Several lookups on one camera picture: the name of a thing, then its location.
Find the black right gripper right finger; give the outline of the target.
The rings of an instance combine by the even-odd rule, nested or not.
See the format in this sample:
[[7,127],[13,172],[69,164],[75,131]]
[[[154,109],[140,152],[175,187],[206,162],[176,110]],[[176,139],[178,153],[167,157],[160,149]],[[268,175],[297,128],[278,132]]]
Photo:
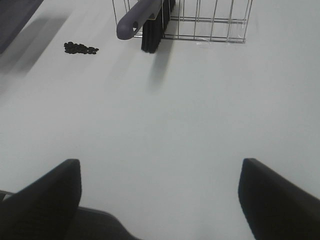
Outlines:
[[242,162],[238,199],[256,240],[320,238],[320,200],[255,158]]

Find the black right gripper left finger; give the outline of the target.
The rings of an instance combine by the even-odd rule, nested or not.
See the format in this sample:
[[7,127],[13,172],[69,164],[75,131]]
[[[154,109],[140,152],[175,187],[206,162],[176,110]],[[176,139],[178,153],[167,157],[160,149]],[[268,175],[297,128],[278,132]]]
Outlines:
[[67,159],[0,203],[0,238],[64,239],[81,195],[80,162]]

